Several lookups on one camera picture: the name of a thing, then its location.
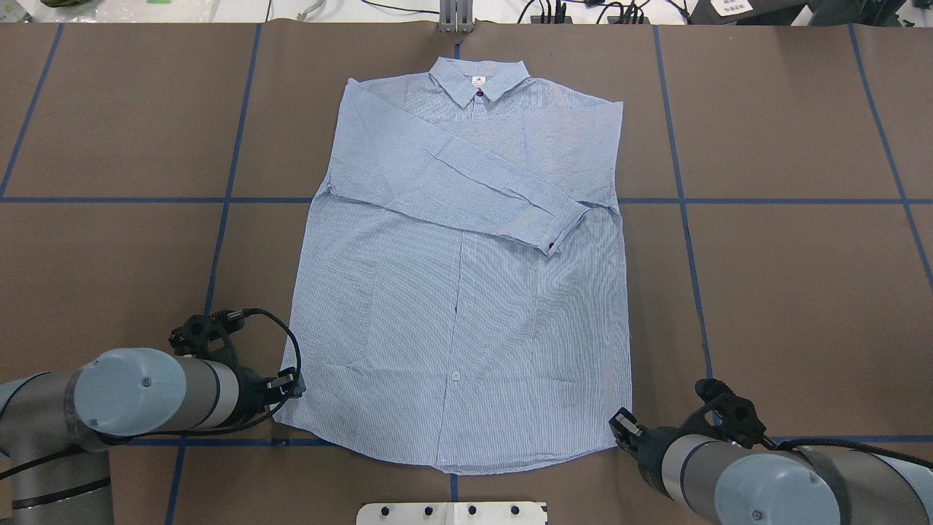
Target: cable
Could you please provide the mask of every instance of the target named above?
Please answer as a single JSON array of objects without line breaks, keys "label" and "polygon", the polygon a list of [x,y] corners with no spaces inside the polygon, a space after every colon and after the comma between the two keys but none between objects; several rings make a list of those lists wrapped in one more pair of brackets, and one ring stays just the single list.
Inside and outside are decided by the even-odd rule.
[{"label": "cable", "polygon": [[431,11],[429,9],[409,9],[407,7],[395,7],[395,6],[387,6],[386,4],[377,4],[375,2],[371,2],[370,0],[359,0],[359,1],[364,4],[367,4],[368,6],[385,7],[386,9],[394,9],[396,11],[405,11],[407,13],[427,13],[429,15],[440,14],[440,11]]},{"label": "cable", "polygon": [[327,0],[317,0],[317,2],[314,2],[313,5],[311,5],[311,6],[308,7],[307,9],[301,11],[301,13],[299,13],[298,16],[295,17],[295,20],[297,20],[297,21],[306,21],[306,20],[308,20],[308,15],[310,15],[310,14],[313,13],[313,12],[315,12],[319,7],[321,7],[322,5],[324,5],[324,3],[325,3],[326,1],[327,1]]},{"label": "cable", "polygon": [[[519,15],[519,20],[518,20],[517,22],[515,22],[515,23],[522,23],[522,19],[524,18],[525,12],[528,10],[528,8],[529,8],[534,2],[535,2],[535,0],[528,0],[528,3],[525,4],[524,9],[522,9],[522,14]],[[542,20],[542,21],[544,20],[544,8],[543,8],[543,7],[541,8],[541,20]]]},{"label": "cable", "polygon": [[667,2],[668,4],[674,6],[674,8],[677,9],[677,12],[680,13],[680,16],[684,17],[684,22],[686,22],[687,24],[690,24],[690,12],[687,11],[687,0],[684,0],[684,6],[683,6],[683,7],[681,7],[681,6],[680,6],[677,2],[675,2],[674,0],[664,0],[664,1]]},{"label": "cable", "polygon": [[596,19],[596,23],[603,21],[603,15],[606,14],[606,10],[613,6],[619,8],[619,18],[622,18],[622,13],[624,12],[625,6],[623,6],[621,2],[609,2],[603,6],[603,10],[599,12],[599,18]]},{"label": "cable", "polygon": [[792,448],[797,448],[797,447],[851,448],[853,450],[858,450],[859,452],[866,452],[868,454],[878,454],[879,456],[886,456],[888,458],[894,458],[895,460],[906,461],[908,463],[918,464],[928,469],[933,469],[933,461],[927,461],[921,458],[917,458],[916,456],[911,456],[910,454],[904,454],[902,452],[895,452],[894,450],[888,450],[886,448],[865,445],[864,443],[858,443],[857,441],[846,441],[844,439],[831,439],[831,438],[822,438],[822,437],[791,439],[790,441],[785,441],[781,443],[780,445],[778,445],[777,449],[778,450],[791,450]]},{"label": "cable", "polygon": [[55,461],[61,458],[67,458],[68,456],[74,456],[75,454],[80,454],[81,452],[84,452],[83,448],[79,447],[78,445],[72,445],[65,450],[60,450],[54,454],[48,454],[48,456],[36,458],[32,461],[27,461],[26,463],[17,465],[11,469],[6,469],[5,471],[0,472],[0,479],[7,479],[8,477],[17,475],[24,470],[29,470],[39,465],[48,463],[49,461]]},{"label": "cable", "polygon": [[[293,333],[291,329],[288,328],[288,325],[282,322],[281,319],[275,317],[275,315],[272,312],[268,310],[264,310],[262,308],[244,308],[242,311],[244,313],[243,319],[246,319],[253,315],[264,316],[264,317],[271,319],[273,322],[275,322],[275,324],[279,325],[279,327],[282,328],[282,330],[285,330],[285,333],[288,334],[288,339],[291,340],[292,348],[295,350],[295,370],[298,371],[298,376],[301,377],[301,350],[299,349],[298,338],[295,337],[295,333]],[[225,433],[237,433],[240,431],[244,431],[246,429],[251,429],[259,425],[260,423],[263,423],[271,419],[272,416],[274,416],[279,410],[281,410],[282,407],[285,405],[285,403],[289,399],[292,398],[292,394],[295,393],[295,388],[297,386],[298,386],[298,378],[296,377],[295,382],[292,383],[291,388],[288,389],[288,393],[285,395],[285,398],[279,404],[274,406],[272,410],[270,410],[269,412],[266,412],[265,414],[263,414],[261,417],[257,419],[253,419],[252,421],[243,423],[241,425],[237,425],[235,427],[230,427],[226,429],[213,429],[213,430],[208,430],[208,431],[151,432],[151,433],[140,433],[137,435],[128,435],[128,436],[100,435],[100,437],[102,441],[104,441],[108,445],[124,445],[126,443],[129,443],[131,440],[137,437],[145,437],[145,436],[150,436],[150,435],[205,436],[205,435],[222,435]]]},{"label": "cable", "polygon": [[[275,317],[275,315],[272,312],[268,310],[263,310],[262,308],[244,308],[243,313],[244,313],[244,319],[250,316],[253,316],[253,315],[260,315],[260,316],[264,316],[269,319],[272,319],[272,321],[275,322],[275,324],[279,325],[279,327],[282,328],[282,330],[285,330],[285,333],[288,334],[288,338],[291,340],[292,347],[295,350],[295,369],[298,370],[298,376],[301,377],[301,352],[298,346],[298,338],[295,337],[295,334],[291,331],[290,328],[288,328],[288,325],[282,322],[281,319]],[[225,433],[237,433],[239,431],[244,431],[246,429],[253,428],[259,425],[259,423],[263,423],[271,419],[272,416],[274,416],[275,413],[278,412],[289,399],[291,399],[291,396],[295,392],[295,388],[297,386],[298,386],[298,381],[296,379],[296,381],[292,383],[291,388],[288,389],[288,394],[285,395],[285,399],[283,399],[281,403],[274,406],[272,410],[270,410],[269,412],[266,412],[262,417],[258,419],[253,419],[252,421],[249,421],[248,423],[244,423],[242,425],[238,425],[236,427],[232,427],[228,429],[215,429],[215,430],[210,430],[210,431],[181,431],[181,432],[172,433],[172,434],[194,435],[194,436],[221,435]]]}]

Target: blue tape line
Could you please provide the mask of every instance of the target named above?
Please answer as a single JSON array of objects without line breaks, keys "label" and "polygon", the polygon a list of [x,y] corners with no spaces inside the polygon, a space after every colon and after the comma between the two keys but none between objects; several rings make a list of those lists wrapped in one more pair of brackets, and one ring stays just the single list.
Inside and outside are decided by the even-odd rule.
[{"label": "blue tape line", "polygon": [[460,501],[460,477],[456,474],[451,474],[451,501],[459,502]]},{"label": "blue tape line", "polygon": [[894,184],[898,187],[900,202],[904,206],[904,214],[907,215],[907,223],[911,226],[913,243],[917,246],[917,252],[920,254],[920,262],[923,264],[924,272],[926,273],[926,283],[929,285],[930,289],[933,290],[933,271],[931,271],[929,260],[926,258],[924,244],[920,239],[920,232],[917,231],[917,223],[913,220],[911,206],[907,201],[907,193],[904,191],[904,185],[900,181],[898,166],[894,162],[894,155],[891,153],[891,147],[887,142],[887,135],[884,133],[884,126],[881,124],[881,116],[878,115],[878,108],[875,106],[874,97],[871,95],[869,78],[865,74],[865,65],[862,63],[862,53],[858,49],[856,27],[851,23],[849,24],[849,36],[852,38],[852,50],[856,54],[856,65],[858,66],[858,74],[862,78],[862,88],[865,89],[865,98],[868,99],[869,108],[871,109],[871,116],[875,120],[875,127],[878,128],[878,136],[881,137],[881,144],[884,147],[884,156],[887,157],[887,164],[891,168],[891,175],[894,177]]},{"label": "blue tape line", "polygon": [[858,443],[933,443],[933,435],[782,435],[772,437],[777,443],[792,439],[842,439]]},{"label": "blue tape line", "polygon": [[703,358],[706,360],[706,377],[713,377],[713,359],[709,353],[709,339],[706,336],[706,317],[703,314],[703,298],[700,296],[700,281],[697,278],[696,259],[693,257],[693,238],[687,217],[687,202],[684,198],[684,182],[680,176],[680,160],[677,157],[677,143],[674,137],[674,119],[671,116],[671,101],[667,94],[667,79],[664,76],[664,59],[661,56],[661,34],[657,25],[652,25],[654,32],[655,55],[658,58],[658,75],[661,79],[661,98],[664,101],[664,117],[667,119],[667,140],[671,146],[671,161],[674,165],[674,181],[677,186],[677,201],[680,205],[680,221],[684,227],[684,241],[687,243],[687,262],[690,268],[690,282],[693,285],[693,303],[700,320],[700,334],[703,343]]},{"label": "blue tape line", "polygon": [[172,491],[169,492],[169,504],[165,509],[165,525],[172,525],[174,521],[175,504],[178,502],[178,487],[181,485],[181,471],[185,466],[185,442],[186,437],[180,437],[178,443],[178,454],[175,456],[175,470],[172,474]]},{"label": "blue tape line", "polygon": [[[134,439],[128,447],[177,447],[177,439]],[[249,439],[249,438],[204,438],[188,439],[185,448],[192,447],[340,447],[323,439]]]},{"label": "blue tape line", "polygon": [[[297,204],[308,205],[313,197],[0,197],[9,204]],[[717,197],[620,197],[621,205],[901,205],[901,199],[783,199],[783,198],[717,198]],[[907,199],[914,206],[933,205],[933,199]]]},{"label": "blue tape line", "polygon": [[20,134],[16,135],[16,143],[13,145],[13,151],[9,155],[9,162],[7,162],[7,171],[4,172],[3,180],[0,181],[0,197],[3,197],[4,192],[7,191],[9,178],[13,175],[13,166],[16,164],[16,158],[20,155],[22,140],[26,137],[29,121],[33,118],[33,111],[35,111],[35,103],[39,101],[39,94],[42,93],[42,86],[46,83],[46,77],[49,75],[49,69],[52,66],[52,58],[55,56],[55,51],[58,49],[59,41],[62,40],[63,31],[64,24],[60,23],[58,29],[55,30],[55,37],[52,39],[52,47],[49,48],[49,56],[46,57],[46,64],[42,67],[42,74],[39,75],[39,81],[35,84],[33,98],[29,101],[29,107],[26,108],[26,116],[22,119]]},{"label": "blue tape line", "polygon": [[259,38],[262,36],[262,24],[256,24],[256,33],[253,36],[253,50],[249,57],[249,70],[246,73],[246,87],[243,92],[243,102],[240,106],[240,122],[237,124],[236,140],[233,142],[233,155],[230,157],[230,176],[227,178],[227,192],[224,194],[224,209],[220,213],[220,225],[217,227],[217,241],[214,244],[214,259],[211,261],[211,276],[207,280],[207,294],[204,299],[204,315],[211,313],[214,302],[214,288],[217,278],[217,266],[220,263],[220,250],[224,244],[224,234],[227,232],[227,217],[230,214],[230,198],[233,195],[233,183],[236,180],[236,169],[240,161],[240,146],[243,143],[243,130],[246,126],[246,111],[249,109],[249,93],[253,87],[253,74],[256,72],[256,56],[259,51]]},{"label": "blue tape line", "polygon": [[[217,240],[214,246],[214,259],[211,262],[211,276],[207,281],[207,293],[204,299],[204,315],[211,312],[211,303],[214,301],[214,285],[217,275],[217,264],[220,261],[220,249],[224,242],[224,233],[227,229],[227,216],[230,212],[230,198],[233,194],[233,182],[236,178],[237,162],[240,159],[240,145],[243,142],[243,129],[246,125],[246,110],[249,108],[249,93],[253,84],[253,74],[256,71],[256,57],[259,49],[259,37],[262,35],[262,24],[256,24],[256,33],[253,36],[253,50],[249,57],[249,69],[246,73],[246,87],[243,93],[243,102],[240,107],[240,122],[237,124],[236,140],[233,143],[233,155],[230,159],[230,176],[227,179],[227,192],[224,194],[224,209],[220,214],[220,225],[217,227]],[[178,500],[178,485],[181,482],[182,470],[185,466],[185,449],[188,439],[180,438],[178,444],[178,460],[175,462],[175,472],[172,478],[172,491],[169,494],[168,509],[165,511],[165,525],[172,525],[174,521],[175,502]]]},{"label": "blue tape line", "polygon": [[899,205],[899,199],[686,198],[689,205]]},{"label": "blue tape line", "polygon": [[21,204],[220,204],[223,197],[3,197]]}]

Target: white label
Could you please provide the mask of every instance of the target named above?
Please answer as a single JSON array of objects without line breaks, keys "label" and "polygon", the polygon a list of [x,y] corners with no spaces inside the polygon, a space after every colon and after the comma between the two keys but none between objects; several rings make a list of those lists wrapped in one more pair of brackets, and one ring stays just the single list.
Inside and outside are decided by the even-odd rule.
[{"label": "white label", "polygon": [[728,17],[752,10],[748,0],[711,0],[711,3],[720,17]]}]

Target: robotic arm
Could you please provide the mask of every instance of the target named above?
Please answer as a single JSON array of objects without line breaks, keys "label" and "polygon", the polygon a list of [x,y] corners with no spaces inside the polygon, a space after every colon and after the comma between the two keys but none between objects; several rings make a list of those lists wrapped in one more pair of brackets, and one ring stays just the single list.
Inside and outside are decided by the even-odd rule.
[{"label": "robotic arm", "polygon": [[[239,364],[230,334],[256,314],[288,333],[296,367],[262,377]],[[113,523],[109,448],[159,433],[238,432],[304,392],[295,335],[265,310],[194,316],[169,342],[174,356],[117,348],[72,374],[0,386],[0,453],[14,465],[0,478],[12,476],[13,524]]]},{"label": "robotic arm", "polygon": [[722,381],[701,379],[696,392],[704,405],[679,428],[648,429],[625,408],[609,425],[642,478],[700,517],[721,525],[933,525],[930,461],[831,439],[778,445],[752,402]]}]

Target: shirt cuff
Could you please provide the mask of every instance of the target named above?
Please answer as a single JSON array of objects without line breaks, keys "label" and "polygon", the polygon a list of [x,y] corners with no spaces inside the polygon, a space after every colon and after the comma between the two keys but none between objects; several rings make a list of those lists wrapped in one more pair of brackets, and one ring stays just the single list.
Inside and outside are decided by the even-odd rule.
[{"label": "shirt cuff", "polygon": [[589,210],[588,207],[576,201],[569,201],[566,205],[561,206],[554,214],[550,228],[545,233],[541,243],[537,245],[537,248],[548,257],[559,252],[558,248],[564,242],[564,238],[577,228],[577,225],[583,220],[583,214]]}]

